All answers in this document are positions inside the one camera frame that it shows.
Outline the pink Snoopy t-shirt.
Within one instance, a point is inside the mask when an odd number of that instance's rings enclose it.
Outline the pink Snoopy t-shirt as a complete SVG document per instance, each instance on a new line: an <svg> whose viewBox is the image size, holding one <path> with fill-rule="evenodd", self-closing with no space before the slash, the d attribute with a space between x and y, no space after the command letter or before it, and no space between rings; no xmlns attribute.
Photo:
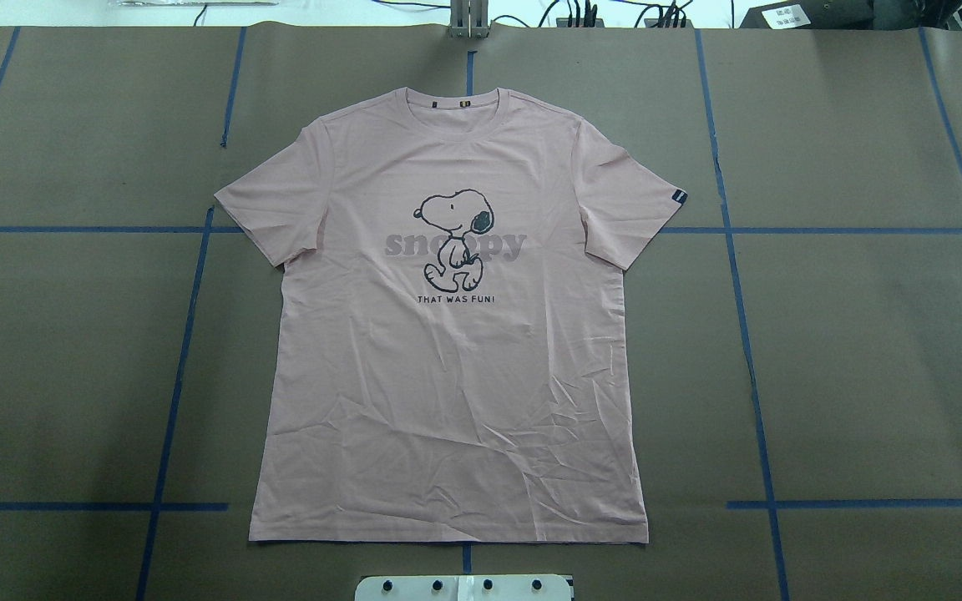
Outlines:
<svg viewBox="0 0 962 601"><path fill-rule="evenodd" d="M221 188L282 271L249 539L648 543L625 273L685 199L506 88L321 115Z"/></svg>

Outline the black power box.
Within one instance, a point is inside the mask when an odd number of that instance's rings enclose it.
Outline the black power box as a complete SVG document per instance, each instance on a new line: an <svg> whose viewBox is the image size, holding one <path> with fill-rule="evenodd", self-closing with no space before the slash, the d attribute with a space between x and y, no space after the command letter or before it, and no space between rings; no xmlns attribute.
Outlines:
<svg viewBox="0 0 962 601"><path fill-rule="evenodd" d="M901 30L915 24L901 1L764 1L737 29Z"/></svg>

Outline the aluminium frame post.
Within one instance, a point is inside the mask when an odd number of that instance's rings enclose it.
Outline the aluminium frame post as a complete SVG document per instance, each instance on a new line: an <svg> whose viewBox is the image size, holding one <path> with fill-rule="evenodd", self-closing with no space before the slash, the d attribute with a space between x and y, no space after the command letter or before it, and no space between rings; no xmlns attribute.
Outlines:
<svg viewBox="0 0 962 601"><path fill-rule="evenodd" d="M491 34L489 19L489 0L451 0L449 1L450 38L484 39Z"/></svg>

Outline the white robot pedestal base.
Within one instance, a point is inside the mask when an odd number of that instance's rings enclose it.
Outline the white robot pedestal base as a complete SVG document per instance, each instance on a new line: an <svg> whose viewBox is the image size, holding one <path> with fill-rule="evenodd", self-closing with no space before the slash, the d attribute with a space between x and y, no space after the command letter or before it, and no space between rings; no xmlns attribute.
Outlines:
<svg viewBox="0 0 962 601"><path fill-rule="evenodd" d="M366 577L355 600L574 600L573 579L554 573Z"/></svg>

